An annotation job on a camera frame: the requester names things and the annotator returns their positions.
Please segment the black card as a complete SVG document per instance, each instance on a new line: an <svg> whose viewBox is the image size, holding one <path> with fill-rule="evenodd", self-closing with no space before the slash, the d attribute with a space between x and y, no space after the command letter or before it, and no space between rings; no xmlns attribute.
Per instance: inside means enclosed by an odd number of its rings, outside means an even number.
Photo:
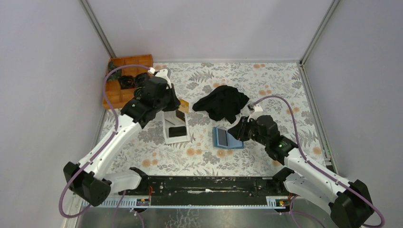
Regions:
<svg viewBox="0 0 403 228"><path fill-rule="evenodd" d="M177 127L170 127L168 128L168 137L181 137L187 135L187 128L186 126L177 126Z"/></svg>

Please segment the blue leather card holder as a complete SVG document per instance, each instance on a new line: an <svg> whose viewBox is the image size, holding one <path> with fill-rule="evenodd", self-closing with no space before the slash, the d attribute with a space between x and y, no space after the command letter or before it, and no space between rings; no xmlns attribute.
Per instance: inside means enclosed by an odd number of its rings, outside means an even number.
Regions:
<svg viewBox="0 0 403 228"><path fill-rule="evenodd" d="M227 130L226 130L226 132L227 132L228 146L225 147L225 146L218 145L217 144L217 129L219 129L219 128L213 127L213 129L212 129L212 141L213 141L213 146L214 147L221 148L221 149L228 149L228 150L229 149L244 149L245 148L244 142L235 139L231 134L228 133Z"/></svg>

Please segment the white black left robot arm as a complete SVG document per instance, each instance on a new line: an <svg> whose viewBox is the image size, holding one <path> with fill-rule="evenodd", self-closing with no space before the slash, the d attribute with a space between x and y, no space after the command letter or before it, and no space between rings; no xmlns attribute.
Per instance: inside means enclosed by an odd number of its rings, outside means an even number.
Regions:
<svg viewBox="0 0 403 228"><path fill-rule="evenodd" d="M113 193L131 190L135 195L147 191L147 183L137 168L108 173L113 160L160 111L174 111L180 105L174 86L167 76L153 76L138 95L121 109L117 127L78 163L68 162L64 169L68 188L91 206L102 204Z"/></svg>

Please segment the dark translucent card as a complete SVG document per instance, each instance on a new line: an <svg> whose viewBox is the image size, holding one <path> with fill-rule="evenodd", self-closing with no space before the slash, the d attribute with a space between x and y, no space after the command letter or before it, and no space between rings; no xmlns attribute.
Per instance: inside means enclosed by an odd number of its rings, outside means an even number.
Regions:
<svg viewBox="0 0 403 228"><path fill-rule="evenodd" d="M224 129L217 129L217 144L220 146L228 146L227 132Z"/></svg>

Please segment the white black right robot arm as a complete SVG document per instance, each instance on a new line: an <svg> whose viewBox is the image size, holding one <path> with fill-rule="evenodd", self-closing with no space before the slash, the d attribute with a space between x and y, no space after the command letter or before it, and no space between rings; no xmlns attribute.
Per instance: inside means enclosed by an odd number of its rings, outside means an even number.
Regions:
<svg viewBox="0 0 403 228"><path fill-rule="evenodd" d="M257 120L243 116L228 133L237 140L263 145L272 160L284 165L273 176L277 195L290 192L307 199L328 213L339 228L359 228L373 215L369 190L362 181L351 182L310 160L295 142L280 134L271 116Z"/></svg>

